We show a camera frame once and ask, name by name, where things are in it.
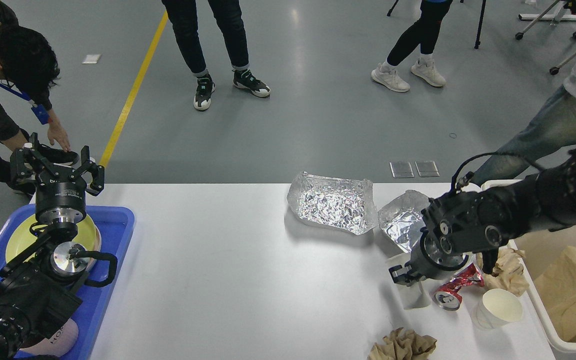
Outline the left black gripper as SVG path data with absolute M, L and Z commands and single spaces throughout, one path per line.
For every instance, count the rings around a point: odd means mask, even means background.
M 36 187 L 35 219 L 39 224 L 73 223 L 87 218 L 86 193 L 98 196 L 105 189 L 105 167 L 90 157 L 90 148 L 80 151 L 80 166 L 66 180 L 57 178 L 57 167 L 41 154 L 38 134 L 32 133 L 22 148 L 10 156 L 13 183 Z

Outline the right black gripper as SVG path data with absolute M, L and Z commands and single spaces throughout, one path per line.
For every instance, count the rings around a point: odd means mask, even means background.
M 411 287 L 425 280 L 448 280 L 469 262 L 464 253 L 446 254 L 433 242 L 427 228 L 420 230 L 421 237 L 414 244 L 407 265 L 389 266 L 389 274 L 395 285 Z

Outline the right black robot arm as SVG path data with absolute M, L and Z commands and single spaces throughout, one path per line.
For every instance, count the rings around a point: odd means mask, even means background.
M 482 255 L 491 274 L 498 250 L 511 239 L 541 230 L 576 225 L 576 148 L 560 166 L 544 169 L 508 186 L 462 191 L 453 177 L 450 190 L 421 209 L 421 237 L 404 264 L 388 269 L 396 285 L 445 280 L 461 269 L 468 254 Z

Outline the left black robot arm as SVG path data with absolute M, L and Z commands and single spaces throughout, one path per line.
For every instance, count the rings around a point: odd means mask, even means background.
M 82 304 L 82 286 L 114 282 L 118 259 L 74 241 L 87 218 L 86 194 L 105 187 L 105 168 L 80 151 L 77 168 L 41 154 L 37 134 L 12 153 L 11 175 L 35 186 L 35 241 L 0 269 L 0 360 L 11 360 L 30 337 L 50 338 Z

